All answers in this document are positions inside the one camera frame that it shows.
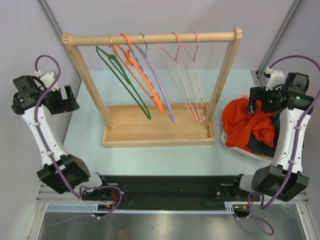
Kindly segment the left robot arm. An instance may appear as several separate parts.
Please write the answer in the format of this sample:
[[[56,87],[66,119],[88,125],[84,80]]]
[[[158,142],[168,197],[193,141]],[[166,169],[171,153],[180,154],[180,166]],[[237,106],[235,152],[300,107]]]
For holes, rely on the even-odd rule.
[[[13,80],[17,92],[13,96],[12,110],[28,125],[41,155],[42,169],[37,172],[41,182],[59,194],[79,188],[93,191],[100,200],[110,196],[111,188],[104,184],[98,173],[91,174],[85,162],[69,154],[52,130],[52,115],[73,112],[80,106],[70,85],[61,89],[54,82],[54,72],[41,77],[22,75]]]

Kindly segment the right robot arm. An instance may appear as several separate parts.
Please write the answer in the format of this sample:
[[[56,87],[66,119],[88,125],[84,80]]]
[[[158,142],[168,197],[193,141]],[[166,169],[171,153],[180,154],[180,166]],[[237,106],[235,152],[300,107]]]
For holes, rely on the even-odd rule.
[[[267,85],[250,89],[248,110],[256,113],[260,100],[262,112],[278,114],[275,154],[270,165],[253,175],[234,177],[230,194],[237,201],[252,192],[289,202],[309,184],[309,178],[303,176],[302,150],[315,98],[307,95],[309,76],[306,74],[290,72],[284,75],[279,70],[266,68],[263,75],[268,80]]]

